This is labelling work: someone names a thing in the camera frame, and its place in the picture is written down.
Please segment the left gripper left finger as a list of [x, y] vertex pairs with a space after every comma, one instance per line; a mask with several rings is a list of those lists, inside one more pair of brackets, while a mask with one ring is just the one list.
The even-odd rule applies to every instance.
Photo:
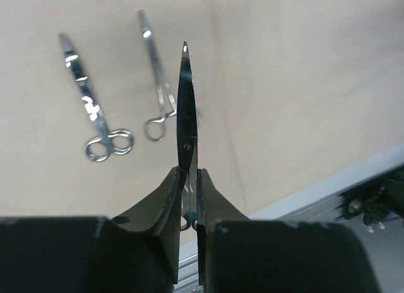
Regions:
[[110, 220], [121, 232], [118, 267], [136, 292], [172, 292], [178, 281], [185, 178], [172, 168], [154, 191]]

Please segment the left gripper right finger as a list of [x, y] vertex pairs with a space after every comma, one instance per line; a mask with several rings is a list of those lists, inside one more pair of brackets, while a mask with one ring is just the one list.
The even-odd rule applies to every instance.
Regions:
[[208, 292], [206, 278], [208, 265], [206, 258], [211, 250], [207, 243], [210, 224], [214, 224], [217, 220], [238, 221], [249, 220], [249, 218], [218, 191], [207, 169], [198, 169], [197, 176], [196, 204], [198, 217], [196, 233], [198, 240], [199, 284], [203, 286], [204, 292]]

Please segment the steel surgical scissors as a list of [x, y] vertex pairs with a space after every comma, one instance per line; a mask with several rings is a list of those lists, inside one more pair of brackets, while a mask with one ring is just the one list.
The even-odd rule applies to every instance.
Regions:
[[132, 132], [126, 129], [111, 131], [104, 113], [93, 92], [92, 84], [72, 41], [65, 33], [57, 34], [64, 55], [65, 65], [70, 70], [75, 85], [81, 94], [84, 108], [98, 135], [87, 141], [85, 155], [92, 162], [103, 162], [112, 154], [126, 155], [134, 147]]

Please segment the steel surgical forceps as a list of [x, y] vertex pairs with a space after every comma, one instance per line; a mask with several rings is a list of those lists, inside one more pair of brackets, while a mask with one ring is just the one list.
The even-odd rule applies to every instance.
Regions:
[[[159, 116], [147, 120], [143, 125], [143, 130], [148, 140], [159, 142], [163, 140], [166, 134], [166, 120], [177, 115], [177, 102], [163, 70], [157, 45], [155, 43], [154, 33], [148, 18], [142, 9], [137, 11], [136, 15], [141, 28], [143, 41], [147, 49], [151, 69], [153, 71], [159, 107]], [[160, 126], [160, 134], [156, 137], [153, 137], [150, 133], [150, 128], [154, 125]]]

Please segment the beige cloth wrap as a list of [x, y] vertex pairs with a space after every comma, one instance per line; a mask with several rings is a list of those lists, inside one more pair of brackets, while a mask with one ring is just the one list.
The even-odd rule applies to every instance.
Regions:
[[[157, 116], [143, 9], [172, 89], [190, 46], [199, 165], [254, 213], [403, 142], [403, 0], [1, 0], [1, 214], [115, 215], [177, 163]], [[57, 34], [80, 55], [126, 155], [92, 162], [98, 133]]]

